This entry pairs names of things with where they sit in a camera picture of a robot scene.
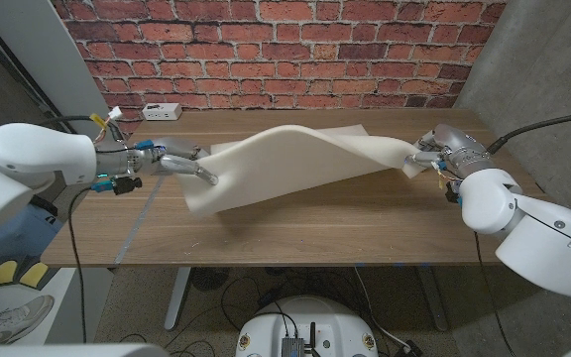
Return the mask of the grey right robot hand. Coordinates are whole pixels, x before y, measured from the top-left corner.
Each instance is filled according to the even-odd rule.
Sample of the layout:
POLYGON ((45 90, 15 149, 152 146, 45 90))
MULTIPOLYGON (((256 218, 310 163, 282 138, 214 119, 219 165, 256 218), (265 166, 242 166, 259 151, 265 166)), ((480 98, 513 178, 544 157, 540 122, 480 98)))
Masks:
POLYGON ((496 167, 481 143, 446 124, 438 124, 418 139, 414 146, 418 152, 405 158, 407 164, 430 168, 444 163, 447 170, 460 179, 496 167))

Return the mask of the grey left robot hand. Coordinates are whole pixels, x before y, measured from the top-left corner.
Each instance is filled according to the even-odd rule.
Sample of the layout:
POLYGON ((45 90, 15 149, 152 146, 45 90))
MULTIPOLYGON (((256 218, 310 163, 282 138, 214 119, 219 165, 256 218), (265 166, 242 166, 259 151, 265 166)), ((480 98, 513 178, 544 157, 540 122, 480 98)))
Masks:
POLYGON ((206 149, 177 137, 141 141, 130 152, 136 173, 152 176, 190 175, 217 185, 218 177, 198 162, 209 155, 206 149))

